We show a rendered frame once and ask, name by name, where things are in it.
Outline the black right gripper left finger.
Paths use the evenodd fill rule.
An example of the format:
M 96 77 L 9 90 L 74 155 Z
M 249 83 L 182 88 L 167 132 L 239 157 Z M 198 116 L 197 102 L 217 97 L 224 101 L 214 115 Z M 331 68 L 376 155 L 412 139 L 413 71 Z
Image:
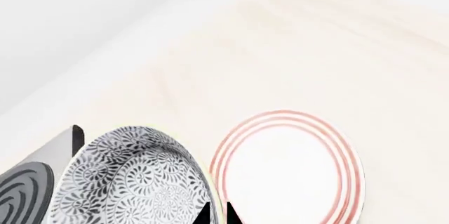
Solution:
M 210 224 L 210 202 L 206 202 L 192 224 Z

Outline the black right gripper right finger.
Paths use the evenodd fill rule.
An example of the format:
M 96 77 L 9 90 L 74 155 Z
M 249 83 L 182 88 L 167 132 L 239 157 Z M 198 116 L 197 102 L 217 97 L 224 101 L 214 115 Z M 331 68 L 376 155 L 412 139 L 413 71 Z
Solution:
M 231 202 L 227 202 L 227 224 L 243 224 Z

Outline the white plate with red rings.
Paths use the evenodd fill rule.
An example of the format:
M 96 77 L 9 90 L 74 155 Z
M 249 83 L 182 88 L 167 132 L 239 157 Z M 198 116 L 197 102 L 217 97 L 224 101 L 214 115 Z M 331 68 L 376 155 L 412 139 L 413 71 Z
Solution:
M 274 110 L 235 126 L 209 171 L 227 216 L 242 224 L 357 224 L 361 160 L 344 136 L 304 112 Z

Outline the black floral patterned bowl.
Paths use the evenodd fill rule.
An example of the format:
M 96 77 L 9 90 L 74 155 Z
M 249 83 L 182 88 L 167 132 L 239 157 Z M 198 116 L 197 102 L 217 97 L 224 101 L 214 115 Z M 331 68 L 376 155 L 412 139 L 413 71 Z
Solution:
M 84 145 L 61 176 L 47 224 L 222 224 L 220 201 L 195 158 L 147 126 L 123 126 Z

